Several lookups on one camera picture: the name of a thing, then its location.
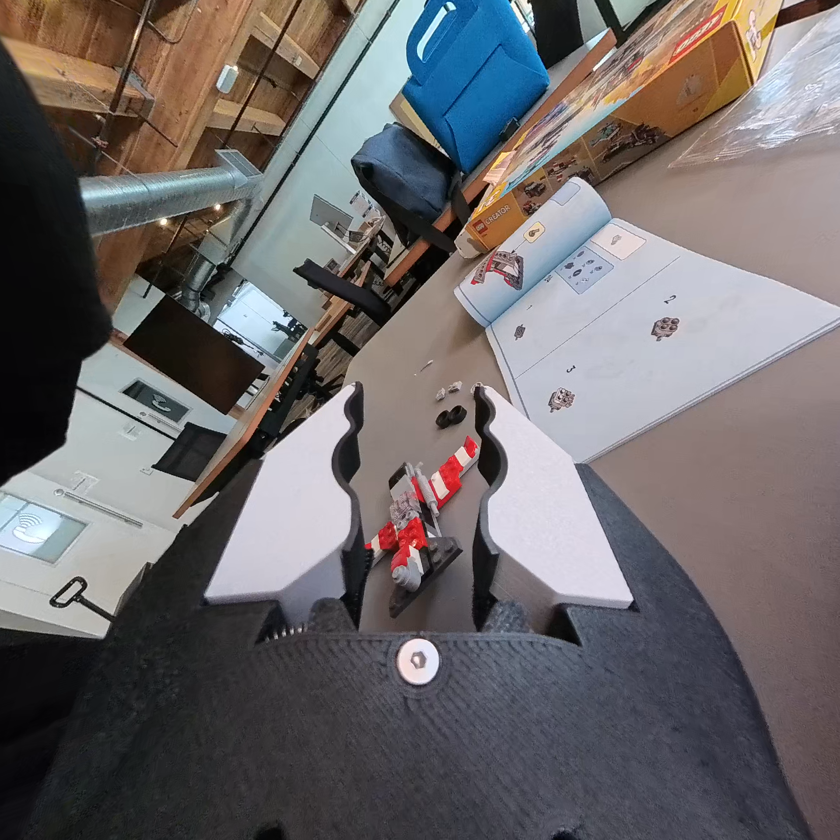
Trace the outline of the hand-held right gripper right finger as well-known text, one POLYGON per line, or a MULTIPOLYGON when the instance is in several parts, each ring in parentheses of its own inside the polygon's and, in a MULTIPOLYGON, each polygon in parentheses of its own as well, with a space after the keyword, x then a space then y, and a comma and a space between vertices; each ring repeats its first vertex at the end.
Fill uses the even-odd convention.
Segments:
POLYGON ((487 484, 472 545, 476 628, 499 602, 519 604, 540 634, 561 607, 629 608, 634 597, 573 458, 493 388, 474 398, 487 484))

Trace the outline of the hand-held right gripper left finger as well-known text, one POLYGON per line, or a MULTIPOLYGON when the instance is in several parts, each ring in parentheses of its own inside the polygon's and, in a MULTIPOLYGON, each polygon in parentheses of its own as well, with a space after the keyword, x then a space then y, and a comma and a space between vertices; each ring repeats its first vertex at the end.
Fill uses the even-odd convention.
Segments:
POLYGON ((368 550, 350 483, 361 465, 364 388, 352 382, 263 458, 205 590, 209 604, 276 602, 288 624, 323 598, 361 620, 368 550))

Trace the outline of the red white toy brick plane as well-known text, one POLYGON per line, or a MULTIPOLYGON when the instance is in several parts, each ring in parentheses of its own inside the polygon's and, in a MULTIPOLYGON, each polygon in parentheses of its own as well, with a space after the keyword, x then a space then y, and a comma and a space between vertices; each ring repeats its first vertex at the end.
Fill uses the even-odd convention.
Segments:
POLYGON ((477 463, 480 445, 471 436, 430 476, 422 465, 403 463, 388 481, 389 519, 366 548, 372 561, 389 560, 393 590, 389 615, 397 618, 447 570, 463 549, 443 534, 440 511, 452 501, 477 463))

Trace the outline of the person's left forearm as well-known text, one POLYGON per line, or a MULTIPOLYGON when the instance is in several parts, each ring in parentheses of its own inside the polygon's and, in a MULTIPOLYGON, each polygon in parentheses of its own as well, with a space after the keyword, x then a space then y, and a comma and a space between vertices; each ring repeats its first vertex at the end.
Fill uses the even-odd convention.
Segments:
POLYGON ((84 361, 112 330, 77 174, 1 48, 1 481, 67 441, 84 361))

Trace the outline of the black mesh chair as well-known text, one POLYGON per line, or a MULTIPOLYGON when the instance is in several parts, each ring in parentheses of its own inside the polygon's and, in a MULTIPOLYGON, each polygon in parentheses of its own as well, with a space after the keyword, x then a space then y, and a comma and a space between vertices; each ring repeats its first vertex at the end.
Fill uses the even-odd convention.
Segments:
POLYGON ((225 441, 226 434, 187 422, 152 469, 195 482, 225 441))

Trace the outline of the light blue instruction booklet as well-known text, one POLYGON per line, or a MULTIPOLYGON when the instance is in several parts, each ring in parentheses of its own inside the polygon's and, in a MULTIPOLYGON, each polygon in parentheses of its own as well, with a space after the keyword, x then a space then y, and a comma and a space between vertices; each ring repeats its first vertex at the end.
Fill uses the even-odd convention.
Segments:
POLYGON ((594 460, 838 327, 838 307, 615 218, 574 177, 455 288, 511 403, 594 460))

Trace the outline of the black office chair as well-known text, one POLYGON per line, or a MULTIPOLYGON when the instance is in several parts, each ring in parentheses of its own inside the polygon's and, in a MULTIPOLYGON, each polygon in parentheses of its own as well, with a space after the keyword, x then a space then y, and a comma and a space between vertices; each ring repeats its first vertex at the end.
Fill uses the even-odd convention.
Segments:
POLYGON ((306 259, 302 266, 296 267, 294 273, 306 280, 309 285, 328 292, 334 300, 337 300, 329 304, 327 312, 312 328, 310 343, 316 348, 321 348, 332 341, 353 358, 360 348, 341 333, 342 323, 351 315, 351 310, 362 312, 379 328, 387 324, 393 315, 393 310, 388 303, 372 289, 365 287, 364 284, 357 285, 317 266, 310 259, 306 259))

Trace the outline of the frosted phone window sign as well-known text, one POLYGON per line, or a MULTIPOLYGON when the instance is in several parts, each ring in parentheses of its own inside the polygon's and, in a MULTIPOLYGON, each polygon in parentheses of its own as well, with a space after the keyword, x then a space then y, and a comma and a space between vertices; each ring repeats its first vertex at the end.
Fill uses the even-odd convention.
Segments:
POLYGON ((87 528, 52 508, 1 493, 1 550, 55 565, 87 528))

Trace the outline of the white computer monitor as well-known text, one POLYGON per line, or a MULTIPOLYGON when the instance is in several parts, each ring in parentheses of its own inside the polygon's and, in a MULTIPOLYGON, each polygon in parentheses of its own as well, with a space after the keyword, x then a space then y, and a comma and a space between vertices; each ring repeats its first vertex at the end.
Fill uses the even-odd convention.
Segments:
POLYGON ((310 221, 342 241, 350 241, 354 216, 315 194, 311 201, 310 221))

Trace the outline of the navy backpack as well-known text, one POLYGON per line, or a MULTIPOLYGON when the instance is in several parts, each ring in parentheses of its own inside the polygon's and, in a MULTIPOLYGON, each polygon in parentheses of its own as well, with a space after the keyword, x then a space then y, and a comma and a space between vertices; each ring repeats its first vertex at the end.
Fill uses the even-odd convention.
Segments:
POLYGON ((462 225, 471 215, 461 189, 461 172, 446 154, 392 122, 362 144, 351 166, 405 247, 421 239, 447 254, 456 251, 455 241, 434 226, 446 206, 462 225))

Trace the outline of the blue felt bag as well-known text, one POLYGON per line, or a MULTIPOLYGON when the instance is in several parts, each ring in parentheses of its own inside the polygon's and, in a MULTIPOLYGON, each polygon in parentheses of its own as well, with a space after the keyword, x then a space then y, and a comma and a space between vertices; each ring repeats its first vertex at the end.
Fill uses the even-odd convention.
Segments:
POLYGON ((406 42, 402 93, 461 172, 477 168, 550 78, 504 1, 429 1, 406 42))

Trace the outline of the yellow toy brick box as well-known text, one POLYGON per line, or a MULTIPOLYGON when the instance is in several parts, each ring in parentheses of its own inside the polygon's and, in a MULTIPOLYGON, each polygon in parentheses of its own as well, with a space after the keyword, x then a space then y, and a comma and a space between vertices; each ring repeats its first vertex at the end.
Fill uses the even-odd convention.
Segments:
POLYGON ((670 3, 522 135, 456 239, 501 245, 570 179, 596 186, 755 84, 782 1, 670 3))

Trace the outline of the clear plastic bag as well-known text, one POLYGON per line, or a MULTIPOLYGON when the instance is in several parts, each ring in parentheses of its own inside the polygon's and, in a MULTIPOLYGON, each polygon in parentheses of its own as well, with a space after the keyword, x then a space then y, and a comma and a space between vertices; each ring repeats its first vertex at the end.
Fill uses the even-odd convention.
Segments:
POLYGON ((839 11, 828 11, 671 170, 717 165, 810 140, 838 140, 839 11))

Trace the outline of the grey phone wall sign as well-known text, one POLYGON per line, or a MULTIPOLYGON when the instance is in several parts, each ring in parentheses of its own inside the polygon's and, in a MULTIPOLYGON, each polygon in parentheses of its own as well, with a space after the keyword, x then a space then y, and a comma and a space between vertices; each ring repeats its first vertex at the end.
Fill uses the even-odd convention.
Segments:
POLYGON ((188 405, 142 380, 132 381, 121 393, 149 410, 154 418, 174 427, 180 426, 191 412, 188 405))

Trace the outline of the silver metal air duct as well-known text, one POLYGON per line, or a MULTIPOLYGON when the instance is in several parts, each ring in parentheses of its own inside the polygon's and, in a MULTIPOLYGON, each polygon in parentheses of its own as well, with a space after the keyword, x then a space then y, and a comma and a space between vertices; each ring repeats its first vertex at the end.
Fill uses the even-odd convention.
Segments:
POLYGON ((152 224, 252 197, 264 179, 237 150, 216 150, 214 167, 81 177, 81 200, 91 236, 152 224))

